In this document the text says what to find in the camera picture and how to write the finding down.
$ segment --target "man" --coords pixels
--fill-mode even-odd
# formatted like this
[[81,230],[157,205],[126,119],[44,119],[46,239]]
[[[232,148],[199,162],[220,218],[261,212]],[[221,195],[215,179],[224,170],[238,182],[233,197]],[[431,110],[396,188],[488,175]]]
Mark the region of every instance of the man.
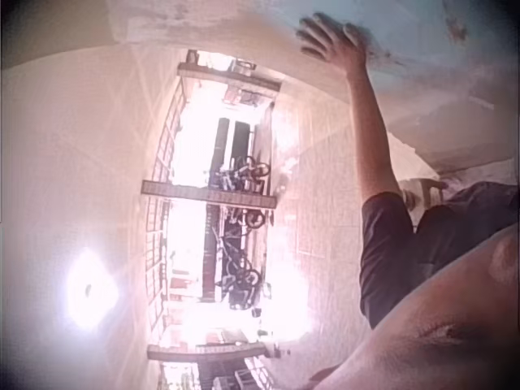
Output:
[[520,349],[518,187],[476,184],[428,210],[414,232],[361,34],[315,15],[297,35],[301,51],[349,88],[363,203],[361,310],[375,329],[306,388],[500,388]]

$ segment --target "white wall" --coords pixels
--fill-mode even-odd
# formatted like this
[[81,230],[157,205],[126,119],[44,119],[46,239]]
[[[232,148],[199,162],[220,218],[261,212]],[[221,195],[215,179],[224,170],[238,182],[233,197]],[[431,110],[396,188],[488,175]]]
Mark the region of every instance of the white wall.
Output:
[[[49,388],[156,380],[145,356],[140,186],[185,53],[114,45],[2,72],[2,340],[17,374]],[[93,334],[66,311],[67,273],[84,247],[106,264],[120,295]]]

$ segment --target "fingers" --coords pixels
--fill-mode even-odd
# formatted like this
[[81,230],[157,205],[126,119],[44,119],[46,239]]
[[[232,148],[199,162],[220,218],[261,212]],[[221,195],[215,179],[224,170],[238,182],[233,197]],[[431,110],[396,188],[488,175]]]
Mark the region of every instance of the fingers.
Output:
[[321,54],[319,51],[311,49],[310,47],[302,47],[301,52],[309,57],[312,57],[313,59],[318,59],[319,61],[326,62],[327,59],[323,54]]
[[365,41],[363,39],[363,36],[359,32],[359,29],[353,24],[347,23],[346,25],[344,25],[343,34],[345,38],[356,47],[365,47]]
[[304,28],[306,33],[310,34],[323,47],[328,48],[332,46],[333,40],[315,20],[304,18],[300,20],[300,25]]
[[304,47],[309,47],[310,49],[319,52],[323,57],[327,53],[327,48],[308,32],[298,30],[296,36],[302,41]]

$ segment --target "beam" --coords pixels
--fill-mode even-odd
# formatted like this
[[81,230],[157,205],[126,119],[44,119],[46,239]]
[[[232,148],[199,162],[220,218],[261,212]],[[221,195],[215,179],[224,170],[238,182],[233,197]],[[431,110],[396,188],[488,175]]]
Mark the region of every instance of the beam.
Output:
[[150,344],[146,350],[149,360],[178,363],[228,362],[262,356],[267,351],[263,343],[241,345],[201,345],[195,348],[159,347]]
[[241,75],[235,71],[217,71],[216,69],[203,67],[196,63],[180,63],[177,67],[177,74],[193,79],[217,81],[250,92],[260,93],[271,99],[278,96],[281,88],[281,83],[276,81]]
[[276,198],[271,196],[257,193],[233,193],[216,188],[198,188],[150,180],[143,180],[141,194],[151,197],[191,199],[244,209],[274,210],[276,208]]

